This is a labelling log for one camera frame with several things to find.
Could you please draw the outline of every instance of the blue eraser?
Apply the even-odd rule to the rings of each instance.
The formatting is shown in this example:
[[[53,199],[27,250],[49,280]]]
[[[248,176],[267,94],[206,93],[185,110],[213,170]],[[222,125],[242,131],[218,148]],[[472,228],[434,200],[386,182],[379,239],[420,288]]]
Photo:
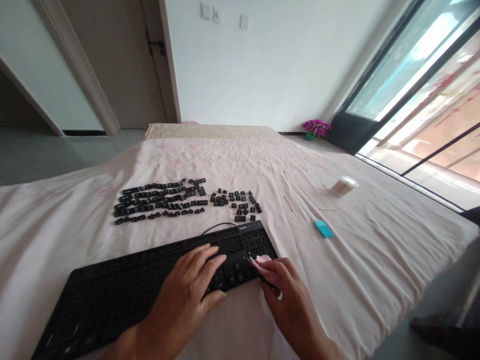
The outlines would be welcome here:
[[[332,238],[334,234],[330,231],[329,227],[327,226],[326,223],[324,223],[321,220],[317,220],[313,223],[315,225],[315,228],[318,230],[318,232],[324,237],[324,238]]]

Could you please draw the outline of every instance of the white wall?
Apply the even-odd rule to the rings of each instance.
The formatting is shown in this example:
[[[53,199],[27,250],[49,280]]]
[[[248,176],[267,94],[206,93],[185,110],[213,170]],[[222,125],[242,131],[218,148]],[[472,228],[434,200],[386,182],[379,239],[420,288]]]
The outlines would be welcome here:
[[[0,1],[0,57],[61,130],[103,130],[29,0]]]
[[[299,131],[324,113],[394,1],[408,2],[204,0],[223,9],[218,25],[200,18],[200,0],[166,0],[182,121]]]

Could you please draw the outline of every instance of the potted plant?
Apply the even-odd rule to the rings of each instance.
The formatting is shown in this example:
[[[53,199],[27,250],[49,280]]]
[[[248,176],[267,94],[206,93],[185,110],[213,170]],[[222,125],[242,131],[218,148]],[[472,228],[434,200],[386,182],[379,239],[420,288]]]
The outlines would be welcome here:
[[[305,132],[305,139],[308,141],[325,136],[332,128],[329,123],[318,119],[305,121],[301,127]]]

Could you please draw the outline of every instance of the left hand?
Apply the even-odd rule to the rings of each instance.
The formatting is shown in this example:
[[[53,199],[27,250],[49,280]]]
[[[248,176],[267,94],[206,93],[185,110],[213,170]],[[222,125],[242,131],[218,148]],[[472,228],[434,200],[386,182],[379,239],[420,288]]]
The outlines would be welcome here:
[[[167,276],[147,317],[125,331],[102,359],[173,360],[203,318],[227,294],[217,290],[204,297],[226,255],[207,261],[218,246],[205,244],[182,256]]]

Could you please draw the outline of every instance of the electrical outlet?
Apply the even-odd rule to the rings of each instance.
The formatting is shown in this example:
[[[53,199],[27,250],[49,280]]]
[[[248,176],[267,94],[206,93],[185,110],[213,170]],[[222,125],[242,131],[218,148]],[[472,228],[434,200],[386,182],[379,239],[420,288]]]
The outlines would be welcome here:
[[[201,8],[201,18],[203,20],[212,21],[212,5],[200,3]]]
[[[224,17],[224,12],[222,9],[219,9],[218,7],[213,8],[213,22],[217,24],[222,24],[222,20]]]

